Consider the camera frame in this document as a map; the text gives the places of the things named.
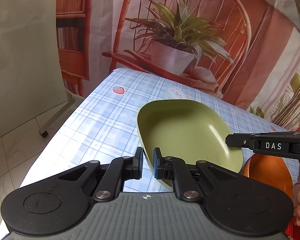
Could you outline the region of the printed room backdrop cloth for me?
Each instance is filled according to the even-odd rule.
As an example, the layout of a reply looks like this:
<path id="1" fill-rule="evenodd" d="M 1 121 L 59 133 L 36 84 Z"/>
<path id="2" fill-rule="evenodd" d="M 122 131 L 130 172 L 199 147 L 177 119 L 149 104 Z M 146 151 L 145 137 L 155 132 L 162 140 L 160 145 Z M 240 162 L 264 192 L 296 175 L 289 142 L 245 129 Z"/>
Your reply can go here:
<path id="1" fill-rule="evenodd" d="M 300 0 L 56 0 L 56 36 L 73 94 L 126 67 L 300 130 Z"/>

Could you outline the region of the white board stand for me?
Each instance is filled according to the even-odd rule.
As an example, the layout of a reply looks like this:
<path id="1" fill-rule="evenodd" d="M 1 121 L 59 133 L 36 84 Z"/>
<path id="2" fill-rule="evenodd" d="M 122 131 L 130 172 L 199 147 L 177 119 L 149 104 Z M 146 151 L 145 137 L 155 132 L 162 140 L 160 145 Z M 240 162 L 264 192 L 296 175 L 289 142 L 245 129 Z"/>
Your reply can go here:
<path id="1" fill-rule="evenodd" d="M 64 113 L 66 112 L 74 103 L 75 99 L 73 94 L 66 89 L 67 103 L 60 108 L 43 126 L 41 126 L 38 130 L 41 137 L 46 138 L 48 136 L 47 129 Z"/>

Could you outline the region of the green dish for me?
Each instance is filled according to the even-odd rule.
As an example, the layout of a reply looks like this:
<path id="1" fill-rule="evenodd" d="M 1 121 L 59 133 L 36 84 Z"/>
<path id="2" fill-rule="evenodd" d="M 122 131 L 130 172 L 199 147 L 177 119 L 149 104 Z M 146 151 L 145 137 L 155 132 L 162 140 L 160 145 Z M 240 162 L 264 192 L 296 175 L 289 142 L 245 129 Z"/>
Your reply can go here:
<path id="1" fill-rule="evenodd" d="M 151 171 L 156 147 L 162 156 L 181 158 L 187 164 L 207 160 L 236 173 L 242 168 L 242 150 L 225 143 L 232 131 L 203 103 L 186 99 L 151 101 L 140 108 L 136 123 Z"/>

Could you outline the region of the orange dish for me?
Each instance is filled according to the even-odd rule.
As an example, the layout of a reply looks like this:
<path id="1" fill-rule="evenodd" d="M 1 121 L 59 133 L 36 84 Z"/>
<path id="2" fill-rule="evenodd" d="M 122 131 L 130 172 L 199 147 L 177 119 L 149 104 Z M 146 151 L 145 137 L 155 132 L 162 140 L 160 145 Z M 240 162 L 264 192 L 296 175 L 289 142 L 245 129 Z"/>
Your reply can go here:
<path id="1" fill-rule="evenodd" d="M 291 199 L 293 198 L 293 181 L 281 157 L 255 153 L 243 166 L 243 174 L 273 186 L 286 193 Z"/>

